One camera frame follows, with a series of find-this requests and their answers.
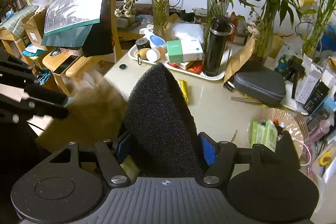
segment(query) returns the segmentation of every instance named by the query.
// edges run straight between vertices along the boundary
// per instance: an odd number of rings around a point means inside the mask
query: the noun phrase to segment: glass vase
[[[204,49],[207,48],[212,19],[215,15],[225,16],[229,7],[229,3],[229,0],[207,0],[207,20],[204,30]]]
[[[306,42],[302,46],[302,52],[307,54],[308,57],[313,58],[316,47],[321,41],[323,34],[324,28],[319,25],[315,25],[311,30]]]
[[[152,0],[154,34],[163,37],[163,25],[169,18],[169,0]]]
[[[274,19],[277,10],[274,7],[265,5],[262,18],[257,25],[259,34],[256,36],[254,51],[251,60],[263,65],[267,59],[273,42]]]

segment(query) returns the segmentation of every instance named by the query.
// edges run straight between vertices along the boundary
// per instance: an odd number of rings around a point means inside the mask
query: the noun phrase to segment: white tray
[[[134,59],[136,61],[138,61],[138,57],[135,55],[136,51],[137,51],[137,46],[134,45],[129,51],[128,51],[128,57],[131,58],[131,59]],[[224,51],[224,54],[223,54],[223,57],[222,57],[222,61],[220,63],[220,67],[219,67],[219,74],[217,76],[214,76],[214,77],[209,77],[209,76],[206,76],[203,72],[201,72],[200,74],[196,74],[196,73],[192,73],[192,72],[189,72],[189,71],[186,71],[186,70],[182,70],[182,69],[177,69],[177,68],[174,68],[172,66],[169,66],[167,63],[168,61],[164,58],[161,58],[160,60],[158,60],[157,62],[150,62],[148,60],[142,60],[142,62],[145,62],[145,63],[148,63],[148,64],[152,64],[152,65],[155,65],[156,63],[158,62],[161,62],[163,63],[168,69],[172,69],[172,70],[176,70],[176,71],[180,71],[182,73],[186,73],[186,74],[189,74],[189,75],[192,75],[192,76],[195,76],[195,77],[199,77],[199,78],[203,78],[203,79],[206,79],[206,80],[209,80],[209,81],[217,81],[217,80],[221,80],[224,75],[225,75],[225,68],[226,68],[226,62],[227,62],[227,58],[228,58],[228,55],[229,55],[229,48],[227,50]]]

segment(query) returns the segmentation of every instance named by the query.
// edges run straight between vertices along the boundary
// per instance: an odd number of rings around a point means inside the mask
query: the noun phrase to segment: yellow packet
[[[188,82],[184,80],[179,80],[178,85],[180,86],[180,89],[182,90],[183,97],[186,103],[189,102],[188,99]]]

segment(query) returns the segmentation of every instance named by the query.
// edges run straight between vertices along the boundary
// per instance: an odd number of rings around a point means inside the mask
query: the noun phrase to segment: black water bottle
[[[216,15],[212,19],[210,35],[206,47],[203,73],[214,77],[218,74],[222,56],[228,36],[235,31],[235,26],[222,15]]]

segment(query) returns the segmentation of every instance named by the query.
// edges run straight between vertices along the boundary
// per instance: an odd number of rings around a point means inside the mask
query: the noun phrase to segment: white table
[[[138,65],[127,55],[119,60],[106,74],[105,78],[112,83],[127,100],[134,85],[151,65]],[[176,80],[188,82],[189,110],[194,116],[197,131],[204,131],[216,142],[231,141],[235,131],[237,134],[233,143],[238,147],[249,147],[248,127],[262,106],[231,100],[231,96],[241,96],[237,91],[230,92],[223,87],[223,81],[207,81],[178,71],[170,70]],[[248,165],[236,165],[233,176],[248,169]],[[313,214],[315,224],[336,222],[336,176],[326,189],[326,201],[318,213]]]

